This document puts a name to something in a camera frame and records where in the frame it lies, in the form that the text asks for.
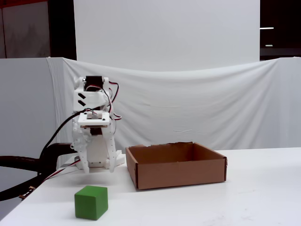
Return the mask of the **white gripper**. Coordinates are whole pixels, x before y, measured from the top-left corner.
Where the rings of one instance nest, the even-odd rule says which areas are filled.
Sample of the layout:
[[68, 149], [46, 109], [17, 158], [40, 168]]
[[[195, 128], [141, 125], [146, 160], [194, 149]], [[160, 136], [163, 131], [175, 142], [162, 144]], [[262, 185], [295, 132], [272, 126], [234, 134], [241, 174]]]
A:
[[87, 148], [107, 148], [109, 156], [109, 171], [116, 167], [115, 123], [111, 118], [77, 117], [72, 121], [73, 150], [79, 155], [78, 169], [89, 173]]

